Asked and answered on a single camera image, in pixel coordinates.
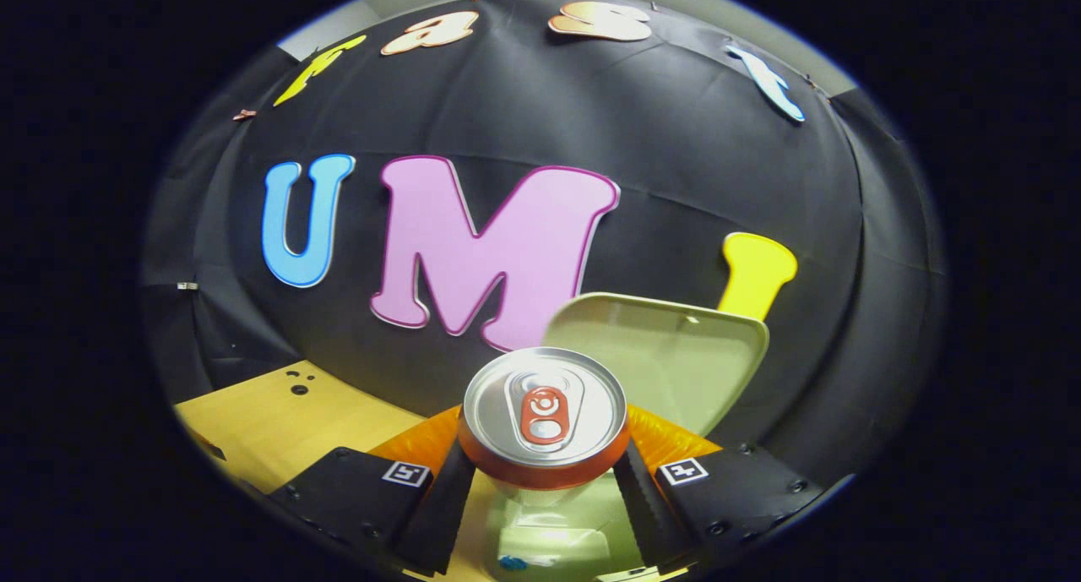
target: screw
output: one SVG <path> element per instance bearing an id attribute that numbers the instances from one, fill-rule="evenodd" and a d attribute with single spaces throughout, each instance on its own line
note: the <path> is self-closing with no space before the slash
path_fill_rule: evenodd
<path id="1" fill-rule="evenodd" d="M 719 521 L 715 523 L 713 525 L 710 525 L 709 527 L 707 527 L 706 528 L 706 533 L 709 533 L 710 535 L 720 535 L 721 533 L 724 533 L 725 531 L 728 531 L 729 527 L 730 526 L 729 526 L 728 521 L 719 520 Z"/>

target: aluminum can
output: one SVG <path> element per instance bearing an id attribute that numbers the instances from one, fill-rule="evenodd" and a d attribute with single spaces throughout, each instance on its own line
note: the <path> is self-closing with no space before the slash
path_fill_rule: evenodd
<path id="1" fill-rule="evenodd" d="M 588 356 L 530 347 L 486 363 L 458 416 L 465 454 L 492 478 L 529 491 L 589 482 L 627 450 L 627 400 Z"/>

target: pull tab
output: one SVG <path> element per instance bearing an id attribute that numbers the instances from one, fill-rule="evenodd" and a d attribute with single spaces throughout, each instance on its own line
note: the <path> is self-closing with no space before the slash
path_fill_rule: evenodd
<path id="1" fill-rule="evenodd" d="M 522 397 L 518 427 L 533 445 L 552 445 L 566 438 L 571 427 L 566 396 L 559 388 L 540 386 Z"/>

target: pink letter m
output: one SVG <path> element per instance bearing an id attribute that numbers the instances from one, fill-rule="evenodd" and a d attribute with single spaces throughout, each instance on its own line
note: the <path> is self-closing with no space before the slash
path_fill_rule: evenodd
<path id="1" fill-rule="evenodd" d="M 383 184 L 390 212 L 372 312 L 400 327 L 427 325 L 417 300 L 423 266 L 443 327 L 461 335 L 502 279 L 502 307 L 481 335 L 507 352 L 540 345 L 560 305 L 578 296 L 597 223 L 619 203 L 610 178 L 544 167 L 519 182 L 479 234 L 448 159 L 400 158 L 383 169 Z"/>

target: blue letter u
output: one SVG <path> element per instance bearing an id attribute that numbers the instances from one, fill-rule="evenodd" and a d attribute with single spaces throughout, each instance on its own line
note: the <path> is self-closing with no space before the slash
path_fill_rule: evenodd
<path id="1" fill-rule="evenodd" d="M 334 215 L 342 181 L 356 160 L 345 154 L 323 156 L 311 162 L 308 177 L 315 183 L 308 220 L 308 247 L 296 254 L 285 243 L 289 193 L 301 177 L 301 163 L 285 162 L 267 171 L 267 198 L 263 206 L 263 259 L 286 285 L 306 289 L 319 283 L 331 267 L 334 248 Z"/>

